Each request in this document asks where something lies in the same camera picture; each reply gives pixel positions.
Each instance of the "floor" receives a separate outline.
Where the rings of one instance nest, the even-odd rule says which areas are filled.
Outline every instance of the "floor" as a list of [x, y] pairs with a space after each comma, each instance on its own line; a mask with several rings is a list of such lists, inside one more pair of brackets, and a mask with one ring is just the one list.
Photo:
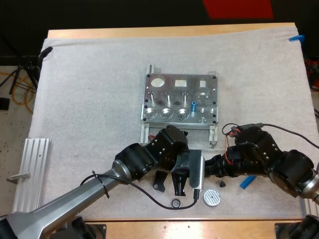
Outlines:
[[[6, 76], [2, 73], [11, 73], [16, 67], [0, 66], [0, 82]], [[22, 71], [21, 78], [26, 76]], [[0, 216], [11, 213], [16, 185], [6, 181], [6, 178], [17, 174], [20, 169], [24, 140], [28, 137], [32, 114], [24, 105], [17, 105], [11, 99], [9, 90], [13, 78], [0, 87], [0, 98], [10, 98], [8, 111], [0, 111]], [[23, 102], [24, 89], [17, 88], [14, 96], [17, 102]], [[28, 104], [32, 109], [34, 99]]]

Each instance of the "blue plastic part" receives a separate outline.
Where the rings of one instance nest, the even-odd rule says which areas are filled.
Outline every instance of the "blue plastic part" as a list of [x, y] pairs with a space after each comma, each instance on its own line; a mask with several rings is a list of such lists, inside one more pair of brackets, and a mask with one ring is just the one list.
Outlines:
[[297, 41], [299, 40], [300, 43], [303, 43], [305, 40], [305, 36], [304, 35], [298, 35], [298, 36], [293, 36], [291, 38], [289, 38], [289, 41]]
[[248, 187], [249, 184], [251, 184], [252, 181], [254, 181], [256, 176], [248, 176], [241, 184], [240, 187], [242, 189], [245, 189]]
[[191, 104], [190, 104], [190, 111], [196, 112], [196, 107], [197, 107], [197, 102], [196, 101], [192, 101]]

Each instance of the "black background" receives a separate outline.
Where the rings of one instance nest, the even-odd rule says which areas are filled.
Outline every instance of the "black background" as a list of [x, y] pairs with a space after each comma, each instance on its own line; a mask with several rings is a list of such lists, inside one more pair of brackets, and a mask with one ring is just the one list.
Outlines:
[[[201, 0], [0, 0], [0, 30], [22, 54], [37, 56], [49, 29], [295, 22], [304, 53], [319, 56], [319, 1], [272, 0], [274, 19], [210, 19]], [[0, 65], [16, 64], [0, 40]]]

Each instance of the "wooden table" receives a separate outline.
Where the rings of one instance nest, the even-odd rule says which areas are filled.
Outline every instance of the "wooden table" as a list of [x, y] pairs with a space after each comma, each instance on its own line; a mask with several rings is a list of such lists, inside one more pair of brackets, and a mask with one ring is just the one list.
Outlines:
[[[295, 24], [257, 23], [206, 26], [50, 30], [48, 38], [200, 36], [286, 26], [295, 26]], [[274, 231], [275, 223], [293, 223], [297, 221], [142, 221], [136, 219], [132, 221], [104, 221], [99, 223], [105, 223], [107, 225], [108, 239], [274, 239], [276, 238]]]

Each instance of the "blue clip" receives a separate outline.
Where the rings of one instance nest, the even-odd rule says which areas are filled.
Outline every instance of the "blue clip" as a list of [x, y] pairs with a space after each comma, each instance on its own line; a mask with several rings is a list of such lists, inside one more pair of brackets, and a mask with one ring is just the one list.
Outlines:
[[248, 176], [241, 184], [240, 187], [242, 189], [245, 189], [248, 187], [249, 184], [251, 184], [252, 181], [254, 181], [256, 176]]
[[291, 38], [289, 38], [289, 41], [297, 41], [299, 40], [300, 43], [303, 43], [305, 40], [305, 36], [304, 35], [298, 35], [298, 36], [293, 36]]

